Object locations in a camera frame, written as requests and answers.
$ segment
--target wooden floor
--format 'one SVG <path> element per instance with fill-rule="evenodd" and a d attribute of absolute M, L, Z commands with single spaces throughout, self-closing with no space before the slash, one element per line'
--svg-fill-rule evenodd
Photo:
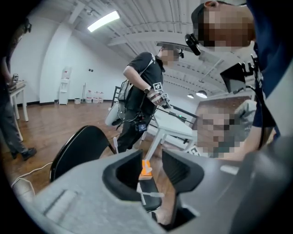
<path fill-rule="evenodd" d="M 80 104 L 70 103 L 67 106 L 28 106 L 27 112 L 29 122 L 24 121 L 23 113 L 19 110 L 21 120 L 18 121 L 19 128 L 27 147 L 35 147 L 37 154 L 28 161 L 22 161 L 19 155 L 12 160 L 10 153 L 3 155 L 4 167 L 8 179 L 13 182 L 18 176 L 28 173 L 36 168 L 50 163 L 67 140 L 85 125 L 94 125 L 103 130 L 107 138 L 113 138 L 119 134 L 114 127 L 105 125 L 104 120 L 110 107 L 110 102 L 103 104 Z M 140 148 L 144 155 L 152 143 L 152 137 L 147 136 Z M 156 211 L 159 222 L 168 224 L 174 205 L 174 188 L 162 168 L 162 148 L 175 149 L 176 147 L 164 144 L 158 146 L 152 159 L 153 177 L 159 192 L 165 194 L 162 206 Z M 112 155 L 105 150 L 103 157 Z M 45 188 L 49 184 L 50 165 L 41 171 L 26 177 L 32 182 L 35 192 Z"/>

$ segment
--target backpack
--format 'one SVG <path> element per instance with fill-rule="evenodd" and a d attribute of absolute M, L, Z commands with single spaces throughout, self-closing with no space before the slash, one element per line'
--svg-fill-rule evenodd
<path fill-rule="evenodd" d="M 151 54 L 151 55 L 152 55 L 152 60 L 150 61 L 148 66 L 142 72 L 139 73 L 139 75 L 142 75 L 150 65 L 152 65 L 153 63 L 156 62 L 155 56 L 153 54 Z M 133 85 L 129 82 L 129 80 L 126 80 L 121 84 L 121 89 L 120 89 L 119 94 L 118 94 L 118 101 L 119 102 L 120 101 L 126 102 L 127 97 L 129 95 L 129 92 L 130 92 L 132 87 L 133 87 Z"/>

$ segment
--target hair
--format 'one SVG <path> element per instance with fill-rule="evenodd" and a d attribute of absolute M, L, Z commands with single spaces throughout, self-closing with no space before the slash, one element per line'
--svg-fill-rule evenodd
<path fill-rule="evenodd" d="M 173 51 L 174 57 L 176 59 L 179 59 L 179 50 L 174 45 L 171 45 L 171 44 L 163 45 L 161 50 Z"/>
<path fill-rule="evenodd" d="M 217 1 L 220 4 L 233 5 L 223 1 Z M 205 4 L 200 4 L 192 13 L 191 19 L 193 22 L 193 28 L 195 36 L 198 37 L 198 41 L 205 47 L 214 47 L 215 42 L 210 41 L 209 36 L 204 32 L 204 12 L 206 11 Z"/>

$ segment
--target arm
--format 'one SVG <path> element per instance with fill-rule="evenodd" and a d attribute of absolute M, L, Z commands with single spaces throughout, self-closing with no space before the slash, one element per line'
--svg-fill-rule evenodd
<path fill-rule="evenodd" d="M 131 66 L 127 66 L 125 68 L 123 75 L 129 80 L 131 84 L 142 91 L 150 87 L 150 85 L 145 82 L 138 74 L 138 72 Z"/>
<path fill-rule="evenodd" d="M 12 82 L 12 76 L 7 67 L 6 57 L 3 57 L 1 60 L 1 73 L 4 76 L 5 82 L 10 85 Z"/>
<path fill-rule="evenodd" d="M 265 128 L 264 142 L 271 134 L 272 128 Z M 250 133 L 244 142 L 240 142 L 240 147 L 230 149 L 230 153 L 225 153 L 222 160 L 242 161 L 247 153 L 258 150 L 260 142 L 261 128 L 251 127 Z"/>

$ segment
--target ceiling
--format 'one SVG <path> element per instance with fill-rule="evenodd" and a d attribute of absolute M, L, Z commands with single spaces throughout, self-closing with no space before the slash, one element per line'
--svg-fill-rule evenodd
<path fill-rule="evenodd" d="M 90 34 L 128 61 L 141 52 L 157 54 L 164 43 L 180 44 L 184 59 L 166 68 L 164 82 L 181 86 L 186 92 L 205 90 L 209 96 L 225 94 L 220 73 L 237 62 L 249 61 L 252 45 L 236 52 L 214 52 L 201 47 L 201 56 L 189 52 L 184 36 L 192 33 L 191 13 L 200 0 L 78 0 L 85 6 L 75 20 L 77 30 Z M 46 0 L 44 7 L 62 12 L 57 21 L 77 8 L 77 0 Z M 90 33 L 87 27 L 117 10 L 120 19 Z"/>

